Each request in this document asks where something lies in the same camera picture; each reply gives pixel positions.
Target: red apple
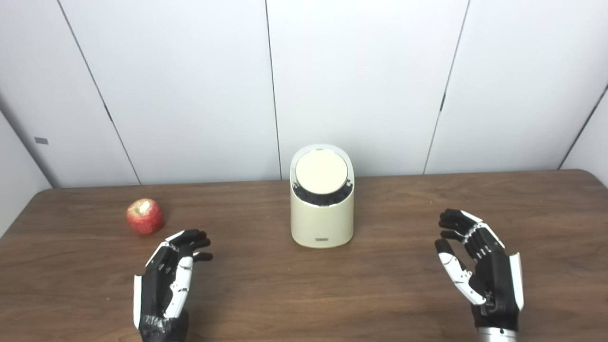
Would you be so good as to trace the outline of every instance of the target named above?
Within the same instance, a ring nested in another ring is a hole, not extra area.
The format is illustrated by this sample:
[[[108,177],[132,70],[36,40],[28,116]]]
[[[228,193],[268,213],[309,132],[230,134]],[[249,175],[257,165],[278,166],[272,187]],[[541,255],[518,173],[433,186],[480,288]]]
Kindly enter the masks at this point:
[[[133,202],[126,210],[126,219],[139,234],[152,234],[164,224],[161,207],[149,198]]]

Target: small label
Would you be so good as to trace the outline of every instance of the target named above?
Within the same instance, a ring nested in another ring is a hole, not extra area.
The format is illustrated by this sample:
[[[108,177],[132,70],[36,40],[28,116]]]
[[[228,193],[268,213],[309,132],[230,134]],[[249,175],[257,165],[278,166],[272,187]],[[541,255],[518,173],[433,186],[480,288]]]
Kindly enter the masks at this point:
[[[37,136],[34,137],[34,141],[36,142],[36,144],[43,144],[43,145],[48,145],[49,144],[49,140],[46,138],[39,138]]]

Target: wall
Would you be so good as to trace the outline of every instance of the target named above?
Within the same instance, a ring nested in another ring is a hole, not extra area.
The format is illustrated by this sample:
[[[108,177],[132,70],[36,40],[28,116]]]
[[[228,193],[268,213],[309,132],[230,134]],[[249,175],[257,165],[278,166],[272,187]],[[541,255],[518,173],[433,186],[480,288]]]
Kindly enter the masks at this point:
[[[53,185],[138,184],[56,1],[0,1],[0,51],[0,110]]]
[[[608,1],[472,0],[426,173],[557,169],[608,83]]]
[[[607,17],[603,0],[4,1],[0,110],[58,187],[286,178],[311,143],[358,176],[555,169],[608,83]]]
[[[608,96],[598,104],[562,165],[562,169],[583,169],[608,186]]]
[[[50,188],[17,134],[0,113],[0,236],[30,199]]]

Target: tabletop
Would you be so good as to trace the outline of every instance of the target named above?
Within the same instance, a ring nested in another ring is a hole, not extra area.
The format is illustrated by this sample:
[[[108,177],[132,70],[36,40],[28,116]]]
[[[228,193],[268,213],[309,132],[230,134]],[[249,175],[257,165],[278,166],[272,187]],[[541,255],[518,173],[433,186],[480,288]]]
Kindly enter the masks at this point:
[[[0,239],[0,340],[140,341],[133,275],[199,228],[215,258],[195,265],[188,342],[475,341],[434,248],[454,208],[521,253],[520,341],[606,341],[608,190],[591,174],[357,178],[355,196],[352,241],[313,250],[291,238],[287,181],[42,191]],[[142,197],[165,213],[150,236],[125,218]]]

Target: round lid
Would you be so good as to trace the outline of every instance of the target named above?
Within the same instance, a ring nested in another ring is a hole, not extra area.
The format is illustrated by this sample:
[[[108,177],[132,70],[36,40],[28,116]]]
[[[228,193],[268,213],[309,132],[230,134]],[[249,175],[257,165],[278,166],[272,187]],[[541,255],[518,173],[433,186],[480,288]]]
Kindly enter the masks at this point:
[[[330,150],[314,150],[303,155],[295,166],[295,178],[300,185],[319,195],[340,189],[348,176],[344,159]]]

